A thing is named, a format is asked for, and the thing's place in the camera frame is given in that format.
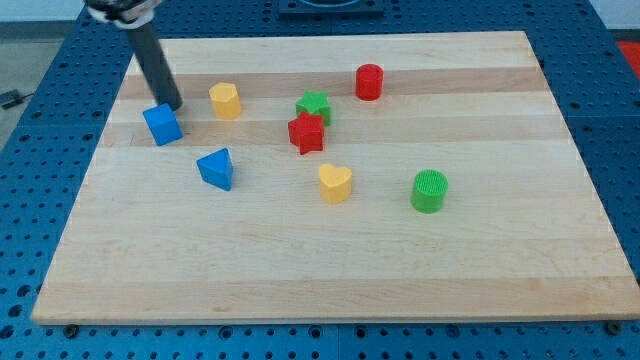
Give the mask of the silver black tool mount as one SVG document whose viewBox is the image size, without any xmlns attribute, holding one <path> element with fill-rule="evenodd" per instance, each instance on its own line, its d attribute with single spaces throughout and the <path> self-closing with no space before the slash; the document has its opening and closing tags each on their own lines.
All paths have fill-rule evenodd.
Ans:
<svg viewBox="0 0 640 360">
<path fill-rule="evenodd" d="M 151 22 L 163 0 L 85 0 L 89 14 L 117 27 L 140 27 Z"/>
</svg>

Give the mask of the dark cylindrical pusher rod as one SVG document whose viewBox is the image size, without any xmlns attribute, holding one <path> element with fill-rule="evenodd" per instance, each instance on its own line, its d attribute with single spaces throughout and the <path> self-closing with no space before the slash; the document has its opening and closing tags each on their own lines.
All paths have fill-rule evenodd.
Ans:
<svg viewBox="0 0 640 360">
<path fill-rule="evenodd" d="M 178 110 L 183 99 L 153 23 L 148 22 L 125 33 L 156 103 Z"/>
</svg>

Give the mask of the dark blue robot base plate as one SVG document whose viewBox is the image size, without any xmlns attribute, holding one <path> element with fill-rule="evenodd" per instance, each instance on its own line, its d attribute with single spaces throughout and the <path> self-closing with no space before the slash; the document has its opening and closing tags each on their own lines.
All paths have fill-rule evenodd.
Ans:
<svg viewBox="0 0 640 360">
<path fill-rule="evenodd" d="M 277 0 L 280 18 L 302 16 L 381 15 L 384 0 Z"/>
</svg>

